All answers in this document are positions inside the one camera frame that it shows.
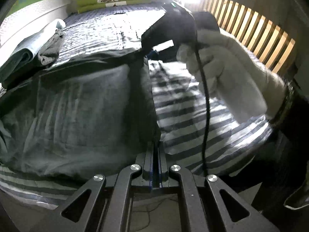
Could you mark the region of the white gloved right hand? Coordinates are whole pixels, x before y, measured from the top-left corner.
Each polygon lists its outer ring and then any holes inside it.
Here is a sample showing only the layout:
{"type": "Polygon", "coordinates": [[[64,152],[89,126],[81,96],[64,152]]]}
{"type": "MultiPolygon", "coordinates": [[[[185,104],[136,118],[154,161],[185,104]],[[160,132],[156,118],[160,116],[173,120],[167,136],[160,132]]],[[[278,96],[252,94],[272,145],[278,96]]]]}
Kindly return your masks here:
{"type": "Polygon", "coordinates": [[[229,34],[201,29],[197,40],[210,95],[223,100],[240,124],[260,115],[274,118],[285,98],[283,80],[254,62],[229,34]]]}

